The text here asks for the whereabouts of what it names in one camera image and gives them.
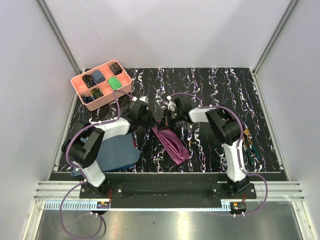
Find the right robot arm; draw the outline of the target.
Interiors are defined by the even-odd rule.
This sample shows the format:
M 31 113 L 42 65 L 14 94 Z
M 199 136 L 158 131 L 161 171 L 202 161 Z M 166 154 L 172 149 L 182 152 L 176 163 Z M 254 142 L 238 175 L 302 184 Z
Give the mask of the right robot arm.
M 223 146 L 227 162 L 225 192 L 235 199 L 243 195 L 250 182 L 242 150 L 244 126 L 238 116 L 223 105 L 194 107 L 184 96 L 168 96 L 165 105 L 157 129 L 168 130 L 178 122 L 208 123 L 215 139 Z

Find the purple satin napkin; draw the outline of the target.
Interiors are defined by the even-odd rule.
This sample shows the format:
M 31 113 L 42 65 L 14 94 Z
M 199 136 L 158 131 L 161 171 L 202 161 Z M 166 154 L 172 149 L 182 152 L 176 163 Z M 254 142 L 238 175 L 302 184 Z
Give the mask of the purple satin napkin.
M 190 158 L 190 152 L 172 130 L 155 126 L 152 131 L 176 165 L 181 165 Z

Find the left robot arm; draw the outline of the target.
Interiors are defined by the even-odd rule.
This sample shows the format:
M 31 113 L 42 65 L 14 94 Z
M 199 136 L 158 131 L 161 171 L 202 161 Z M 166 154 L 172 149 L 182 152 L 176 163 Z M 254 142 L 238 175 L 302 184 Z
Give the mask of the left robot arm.
M 61 151 L 74 170 L 83 176 L 90 192 L 97 198 L 108 193 L 106 176 L 97 158 L 102 144 L 119 136 L 131 135 L 138 128 L 152 128 L 156 121 L 149 109 L 148 98 L 143 96 L 133 101 L 118 118 L 91 123 L 80 120 L 70 136 L 62 144 Z

